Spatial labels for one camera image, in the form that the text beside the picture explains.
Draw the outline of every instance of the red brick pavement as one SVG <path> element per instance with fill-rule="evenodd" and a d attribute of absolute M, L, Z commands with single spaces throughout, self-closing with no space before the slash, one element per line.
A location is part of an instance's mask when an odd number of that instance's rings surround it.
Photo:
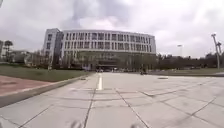
<path fill-rule="evenodd" d="M 0 76 L 0 95 L 13 92 L 13 91 L 26 89 L 26 88 L 43 86 L 49 83 L 50 82 L 26 80 L 26 79 L 13 78 L 8 76 Z"/>

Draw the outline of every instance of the tree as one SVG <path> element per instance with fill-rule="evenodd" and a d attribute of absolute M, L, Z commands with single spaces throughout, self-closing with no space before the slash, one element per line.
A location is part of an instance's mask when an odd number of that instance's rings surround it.
<path fill-rule="evenodd" d="M 6 46 L 6 61 L 9 62 L 9 48 L 13 45 L 13 42 L 10 40 L 5 41 Z"/>

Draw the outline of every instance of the curb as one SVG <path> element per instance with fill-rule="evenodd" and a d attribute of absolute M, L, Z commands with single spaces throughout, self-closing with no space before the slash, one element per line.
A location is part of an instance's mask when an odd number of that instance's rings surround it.
<path fill-rule="evenodd" d="M 68 79 L 68 80 L 64 80 L 64 81 L 59 81 L 56 83 L 51 83 L 51 84 L 47 84 L 41 87 L 34 87 L 34 88 L 28 88 L 28 89 L 23 89 L 23 90 L 19 90 L 16 92 L 10 92 L 4 95 L 0 95 L 0 108 L 19 102 L 21 100 L 25 100 L 27 98 L 39 95 L 41 93 L 65 86 L 67 84 L 73 83 L 77 80 L 81 80 L 83 78 L 86 78 L 88 76 L 92 75 L 92 73 L 88 74 L 88 75 L 84 75 L 84 76 L 80 76 L 77 78 L 72 78 L 72 79 Z"/>

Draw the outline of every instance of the white line marking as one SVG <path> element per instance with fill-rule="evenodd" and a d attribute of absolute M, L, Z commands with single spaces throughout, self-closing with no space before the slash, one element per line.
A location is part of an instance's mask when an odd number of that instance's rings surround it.
<path fill-rule="evenodd" d="M 97 89 L 96 90 L 103 90 L 102 73 L 99 73 L 99 83 L 97 85 Z"/>

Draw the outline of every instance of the curved building facade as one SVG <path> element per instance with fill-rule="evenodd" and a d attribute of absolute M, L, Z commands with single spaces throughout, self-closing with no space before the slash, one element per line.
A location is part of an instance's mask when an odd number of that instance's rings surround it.
<path fill-rule="evenodd" d="M 43 52 L 45 56 L 51 58 L 51 65 L 79 64 L 88 69 L 98 67 L 130 69 L 147 65 L 149 68 L 150 63 L 144 61 L 152 60 L 152 56 L 155 56 L 156 44 L 155 37 L 148 34 L 108 30 L 47 29 Z"/>

